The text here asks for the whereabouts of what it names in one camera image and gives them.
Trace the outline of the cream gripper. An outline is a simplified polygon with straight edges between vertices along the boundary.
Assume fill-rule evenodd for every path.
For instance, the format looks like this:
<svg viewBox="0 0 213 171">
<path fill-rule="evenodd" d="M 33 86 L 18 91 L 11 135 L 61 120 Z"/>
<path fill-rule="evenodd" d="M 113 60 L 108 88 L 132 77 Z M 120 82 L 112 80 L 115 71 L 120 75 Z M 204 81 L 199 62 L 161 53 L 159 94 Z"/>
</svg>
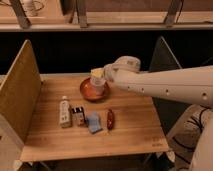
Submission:
<svg viewBox="0 0 213 171">
<path fill-rule="evenodd" d="M 91 70 L 90 83 L 98 95 L 103 94 L 106 79 L 104 77 L 104 70 L 102 68 L 95 68 Z"/>
</svg>

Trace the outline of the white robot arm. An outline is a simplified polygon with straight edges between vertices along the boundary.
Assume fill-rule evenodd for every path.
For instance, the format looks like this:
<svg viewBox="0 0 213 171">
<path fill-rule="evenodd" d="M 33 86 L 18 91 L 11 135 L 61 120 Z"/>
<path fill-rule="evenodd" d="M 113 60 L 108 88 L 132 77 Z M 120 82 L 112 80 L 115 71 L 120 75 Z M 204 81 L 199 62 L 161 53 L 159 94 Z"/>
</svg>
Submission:
<svg viewBox="0 0 213 171">
<path fill-rule="evenodd" d="M 112 81 L 117 87 L 177 102 L 213 109 L 213 66 L 141 72 L 141 61 L 133 56 L 121 56 L 114 63 L 93 68 L 91 77 Z M 205 126 L 189 171 L 213 171 L 213 118 Z"/>
</svg>

